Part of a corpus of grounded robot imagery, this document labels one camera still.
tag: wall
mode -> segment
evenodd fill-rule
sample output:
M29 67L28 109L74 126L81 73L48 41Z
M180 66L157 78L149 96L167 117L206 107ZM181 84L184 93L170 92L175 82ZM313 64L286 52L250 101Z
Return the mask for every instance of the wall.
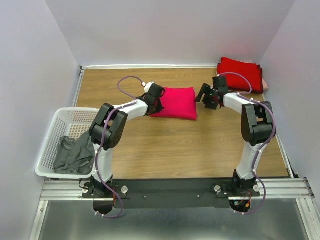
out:
M260 61L294 0L46 0L81 66Z
M261 66L293 169L308 177L320 208L320 1L297 0Z
M43 185L40 146L71 104L79 65L43 0L2 2L0 32L0 239L25 240Z

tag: wooden table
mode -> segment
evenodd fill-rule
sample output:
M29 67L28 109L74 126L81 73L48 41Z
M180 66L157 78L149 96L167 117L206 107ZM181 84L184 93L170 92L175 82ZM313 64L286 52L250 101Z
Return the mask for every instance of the wooden table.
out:
M120 105L131 99L119 92L118 81L128 75L154 81L162 87L194 87L212 84L215 68L105 69L85 70L77 107L100 108ZM144 93L140 82L126 79L121 88L134 96ZM261 95L253 95L262 101ZM117 179L231 177L244 147L241 115L232 109L211 110L196 104L197 120L144 116L126 123L114 150L113 176ZM274 138L263 152L258 167L262 177L287 176Z

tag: purple cable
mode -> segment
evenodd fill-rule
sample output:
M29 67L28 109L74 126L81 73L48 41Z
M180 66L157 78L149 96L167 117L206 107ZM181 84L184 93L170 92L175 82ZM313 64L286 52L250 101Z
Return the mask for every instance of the purple cable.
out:
M248 215L248 214L253 214L255 213L256 211L258 211L262 206L263 204L265 203L265 200L266 200L266 196L267 196L267 190L266 190L266 186L264 184L264 182L261 180L260 177L258 177L258 175L256 174L256 172L254 171L255 169L255 165L256 165L256 162L257 162L257 159L258 159L258 156L259 156L259 152L261 151L261 149L267 145L268 143L270 143L271 139L274 137L275 133L276 133L276 119L275 119L275 116L274 114L272 113L272 111L265 105L263 104L262 102L259 102L259 101L256 101L256 100L250 100L249 98L245 97L245 96L242 96L240 94L250 94L252 92L252 86L250 84L250 82L242 75L238 74L238 73L235 73L235 72L224 72L224 73L220 73L220 75L226 75L226 74L233 74L233 75L237 75L241 78L243 78L247 83L248 85L250 86L250 91L248 92L239 92L237 94L237 96L241 99L244 99L244 100L247 100L249 102L252 102L252 103L255 103L255 104L259 104L260 106L262 106L265 110L267 110L272 118L272 132L271 132L271 135L270 137L257 149L257 151L255 152L255 155L253 157L253 162L252 162L252 165L251 165L251 170L252 170L252 173L253 175L256 177L256 179L259 180L259 182L261 183L262 187L263 187L263 198L262 198L262 201L260 202L260 204L255 208L253 209L252 211L248 211L248 212L239 212L239 211L236 211L240 214L244 214L244 215Z
M130 107L130 106L133 106L133 105L137 104L137 103L136 103L136 100L137 100L137 99L136 99L134 96L132 96L130 93L127 93L127 92L123 91L123 90L120 88L120 86L119 86L119 84L120 84L123 80L128 79L128 78L135 78L135 79L138 79L141 83L143 83L143 81L142 81L139 77L137 77L137 76L126 76L126 77L122 78L122 79L118 82L117 88L119 89L119 91L122 92L123 94L125 94L125 95L133 98L134 102L128 103L128 104L126 104L126 105L124 105L124 106L116 107L116 108L112 109L112 111L108 114L108 117L106 118L106 120L105 120L105 122L104 122L104 127L103 127L103 132L102 132L102 137L101 137L101 144L100 144L100 147L98 148L97 153L96 153L95 158L94 158L94 164L95 164L96 173L97 173L97 175L98 175L101 183L119 199L119 202L120 202L120 205L121 205L121 210L120 210L120 212L119 212L117 215L108 216L108 215L104 215L104 214L101 214L101 213L99 213L99 212L96 212L97 215L102 216L103 218L107 218L107 219L115 219L115 218L120 217L120 215L122 214L122 212L123 212L124 209L125 209L125 206L124 206L124 202L122 201L122 199L121 199L121 197L119 196L119 194L116 193L116 191L114 191L111 187L109 187L109 186L105 183L105 181L103 180L103 178L102 178L102 176L101 176L101 173L100 173L100 171L99 171L98 157L99 157L99 154L100 154L101 149L102 149L103 146L104 146L105 136L106 136L106 131L107 131L107 126L108 126L108 123L109 123L112 115L114 114L114 112L117 111L117 110L119 110L119 109L124 109L124 108L127 108L127 107Z

